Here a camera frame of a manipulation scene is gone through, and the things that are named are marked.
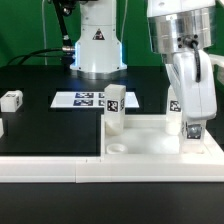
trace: circular hole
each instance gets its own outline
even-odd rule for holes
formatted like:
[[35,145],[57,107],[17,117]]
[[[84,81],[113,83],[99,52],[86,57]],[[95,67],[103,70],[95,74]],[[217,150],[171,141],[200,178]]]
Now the circular hole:
[[108,154],[126,154],[128,153],[127,146],[123,144],[110,144],[106,149]]

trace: white paper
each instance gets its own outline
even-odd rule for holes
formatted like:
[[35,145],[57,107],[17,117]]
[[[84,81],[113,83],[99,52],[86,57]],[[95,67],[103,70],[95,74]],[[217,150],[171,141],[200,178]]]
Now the white paper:
[[[57,92],[51,108],[103,108],[104,92]],[[134,92],[126,92],[126,108],[139,108]]]

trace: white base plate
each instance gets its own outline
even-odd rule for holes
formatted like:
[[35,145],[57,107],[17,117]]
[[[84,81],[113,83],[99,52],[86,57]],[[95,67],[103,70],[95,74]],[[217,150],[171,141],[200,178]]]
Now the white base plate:
[[[0,157],[0,182],[224,181],[224,153],[206,131],[204,153],[179,153],[177,136],[165,133],[164,115],[126,115],[124,133],[105,134],[101,157]],[[127,154],[107,154],[111,144]]]

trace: warning label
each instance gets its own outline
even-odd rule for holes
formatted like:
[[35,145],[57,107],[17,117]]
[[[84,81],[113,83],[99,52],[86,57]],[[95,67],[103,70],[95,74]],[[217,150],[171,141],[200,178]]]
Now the warning label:
[[105,40],[100,29],[97,30],[95,36],[93,37],[93,40]]

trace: small white block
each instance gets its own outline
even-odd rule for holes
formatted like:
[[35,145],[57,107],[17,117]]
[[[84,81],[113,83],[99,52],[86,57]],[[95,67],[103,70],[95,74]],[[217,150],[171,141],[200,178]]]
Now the small white block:
[[16,112],[23,103],[23,93],[19,90],[8,91],[1,98],[2,112]]
[[120,135],[124,128],[126,86],[110,84],[104,91],[106,133]]
[[2,119],[0,118],[0,138],[2,137],[3,134],[4,134],[3,123]]

